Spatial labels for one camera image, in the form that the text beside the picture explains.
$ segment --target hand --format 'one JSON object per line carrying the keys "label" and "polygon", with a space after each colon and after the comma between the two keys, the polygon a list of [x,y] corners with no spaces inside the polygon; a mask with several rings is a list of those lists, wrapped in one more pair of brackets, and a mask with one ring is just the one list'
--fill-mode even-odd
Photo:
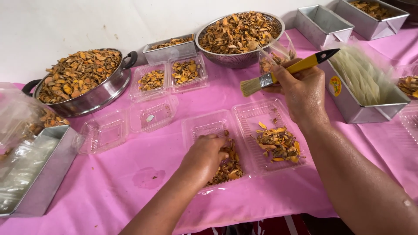
{"label": "hand", "polygon": [[186,174],[186,178],[196,180],[200,188],[211,181],[222,160],[228,154],[219,152],[226,138],[216,134],[201,135],[184,156],[177,171]]}
{"label": "hand", "polygon": [[285,69],[301,60],[296,58],[282,66],[274,66],[273,74],[280,86],[271,86],[264,90],[285,95],[290,118],[299,128],[312,125],[312,122],[327,123],[329,119],[324,106],[324,72],[315,66],[292,75]]}

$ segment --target label sticker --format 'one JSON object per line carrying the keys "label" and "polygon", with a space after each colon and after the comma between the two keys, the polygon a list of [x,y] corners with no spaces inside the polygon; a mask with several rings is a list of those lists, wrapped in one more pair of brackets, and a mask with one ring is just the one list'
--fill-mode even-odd
{"label": "label sticker", "polygon": [[341,93],[341,80],[338,76],[334,76],[329,81],[329,91],[334,94],[334,96],[339,96]]}

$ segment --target colander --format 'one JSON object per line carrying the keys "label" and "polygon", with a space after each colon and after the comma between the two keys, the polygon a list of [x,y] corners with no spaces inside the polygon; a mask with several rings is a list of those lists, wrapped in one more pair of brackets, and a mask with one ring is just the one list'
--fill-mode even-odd
{"label": "colander", "polygon": [[[235,14],[240,14],[240,13],[249,13],[249,11],[238,12]],[[260,12],[260,13],[263,14],[267,20],[277,22],[277,24],[279,25],[278,27],[279,36],[275,40],[279,40],[279,38],[283,35],[283,32],[285,30],[285,24],[283,20],[269,13],[265,13],[265,12]],[[231,69],[245,68],[245,67],[251,66],[258,62],[258,50],[253,50],[253,51],[249,51],[249,52],[245,52],[241,54],[223,55],[223,54],[217,54],[217,53],[213,53],[210,51],[206,51],[199,45],[199,40],[206,34],[207,28],[209,26],[214,25],[218,20],[222,20],[223,18],[228,17],[230,15],[222,16],[212,21],[207,26],[203,27],[203,29],[201,29],[196,35],[196,38],[195,38],[196,45],[202,51],[202,53],[206,56],[206,58],[208,58],[210,61],[214,62],[215,64],[218,64],[227,68],[231,68]],[[270,52],[269,45],[270,43],[262,47],[262,49],[264,49],[267,52]]]}

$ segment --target rectangular metal tray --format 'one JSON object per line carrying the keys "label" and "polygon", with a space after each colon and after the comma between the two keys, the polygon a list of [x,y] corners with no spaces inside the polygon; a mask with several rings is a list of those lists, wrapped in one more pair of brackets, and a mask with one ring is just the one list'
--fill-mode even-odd
{"label": "rectangular metal tray", "polygon": [[354,25],[322,5],[298,8],[295,27],[318,50],[333,41],[347,42]]}
{"label": "rectangular metal tray", "polygon": [[[345,81],[341,78],[329,61],[318,65],[325,72],[325,89],[330,93],[335,105],[341,112],[345,121],[350,123],[380,123],[390,121],[410,99],[396,86],[388,94],[387,104],[363,106],[354,97]],[[336,79],[341,84],[341,91],[334,92],[334,86],[330,83],[331,79]]]}
{"label": "rectangular metal tray", "polygon": [[[174,37],[174,38],[189,38],[189,37],[192,37],[194,39],[195,38],[194,33],[179,36],[179,37]],[[197,53],[196,46],[194,45],[194,40],[149,51],[149,49],[152,46],[158,45],[158,44],[164,44],[164,43],[169,42],[170,40],[171,39],[166,39],[166,40],[162,40],[159,42],[147,44],[145,46],[142,53],[144,54],[149,64],[155,64],[161,61],[167,62],[168,59],[178,58],[181,56],[186,56],[186,55]]]}
{"label": "rectangular metal tray", "polygon": [[335,13],[352,23],[355,26],[354,31],[367,40],[374,40],[397,34],[406,18],[409,16],[408,12],[380,0],[362,1],[378,2],[381,7],[388,9],[395,15],[394,17],[384,20],[377,20],[364,11],[351,5],[346,0],[339,0],[335,8]]}
{"label": "rectangular metal tray", "polygon": [[14,210],[0,214],[0,217],[42,216],[75,158],[77,150],[72,146],[72,141],[76,131],[69,125],[45,128],[39,134],[41,135],[57,138],[60,141]]}

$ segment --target pot handle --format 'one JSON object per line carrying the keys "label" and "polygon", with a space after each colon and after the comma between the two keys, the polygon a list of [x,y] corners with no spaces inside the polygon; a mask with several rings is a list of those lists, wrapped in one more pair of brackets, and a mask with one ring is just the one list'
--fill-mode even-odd
{"label": "pot handle", "polygon": [[33,80],[28,82],[23,88],[22,91],[23,93],[25,93],[26,95],[32,97],[32,93],[31,90],[38,85],[38,83],[41,81],[41,79],[37,79],[37,80]]}
{"label": "pot handle", "polygon": [[132,67],[136,63],[136,60],[138,59],[138,53],[136,53],[136,51],[131,51],[131,52],[128,53],[127,56],[125,56],[123,58],[123,60],[125,60],[128,57],[130,57],[131,59],[129,60],[128,63],[126,63],[126,65],[125,65],[125,67],[123,69],[128,69],[128,68]]}

